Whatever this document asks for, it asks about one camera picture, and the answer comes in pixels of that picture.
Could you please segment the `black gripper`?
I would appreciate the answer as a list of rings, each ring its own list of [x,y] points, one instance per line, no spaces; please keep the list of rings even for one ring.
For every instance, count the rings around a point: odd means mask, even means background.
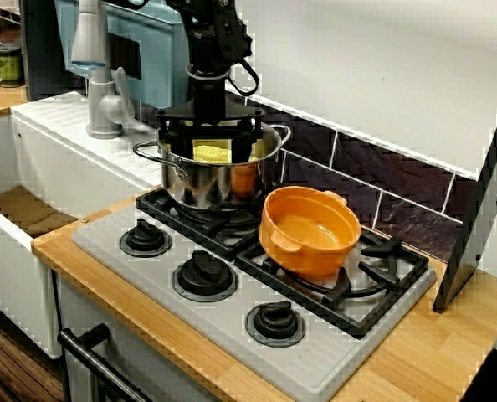
[[[170,152],[193,159],[193,139],[232,139],[232,162],[247,162],[263,135],[261,111],[228,98],[225,80],[193,80],[185,103],[160,109],[158,136]]]

